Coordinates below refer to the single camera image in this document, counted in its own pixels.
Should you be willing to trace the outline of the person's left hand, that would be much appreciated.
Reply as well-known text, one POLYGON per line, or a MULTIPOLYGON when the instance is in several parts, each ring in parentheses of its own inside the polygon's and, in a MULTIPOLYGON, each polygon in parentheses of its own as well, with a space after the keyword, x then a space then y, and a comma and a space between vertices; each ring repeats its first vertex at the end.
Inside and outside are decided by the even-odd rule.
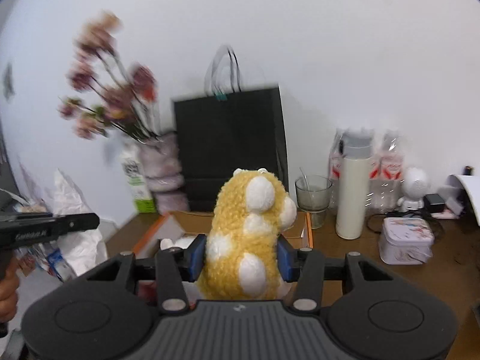
POLYGON ((2 323, 11 321, 16 315, 18 304, 17 290, 20 286, 17 267, 16 258, 12 258, 6 269, 6 275, 0 283, 0 318, 2 323))

